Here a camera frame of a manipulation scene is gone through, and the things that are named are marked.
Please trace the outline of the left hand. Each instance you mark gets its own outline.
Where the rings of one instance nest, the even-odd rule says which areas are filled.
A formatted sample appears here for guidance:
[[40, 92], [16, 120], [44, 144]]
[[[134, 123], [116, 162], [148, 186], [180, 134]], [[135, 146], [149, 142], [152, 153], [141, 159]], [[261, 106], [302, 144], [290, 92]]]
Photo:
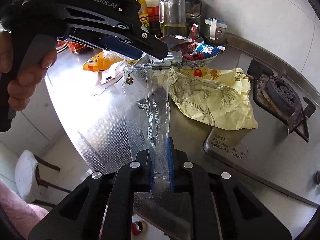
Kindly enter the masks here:
[[[11, 70], [13, 58], [11, 36], [9, 32], [1, 31], [2, 73], [7, 73]], [[13, 110], [20, 112], [27, 107], [37, 85], [42, 81], [47, 73], [47, 69], [55, 63], [56, 59], [57, 51], [54, 49], [44, 55], [40, 63], [29, 66], [20, 72], [17, 79], [10, 81], [7, 88], [10, 95], [8, 103]]]

